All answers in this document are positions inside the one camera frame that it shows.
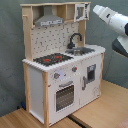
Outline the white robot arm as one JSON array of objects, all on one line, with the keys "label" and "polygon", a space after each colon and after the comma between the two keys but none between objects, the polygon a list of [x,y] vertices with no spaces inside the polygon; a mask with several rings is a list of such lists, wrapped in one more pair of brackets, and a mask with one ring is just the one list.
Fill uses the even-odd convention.
[{"label": "white robot arm", "polygon": [[119,14],[108,7],[96,5],[93,12],[119,36],[112,42],[112,49],[128,58],[128,16]]}]

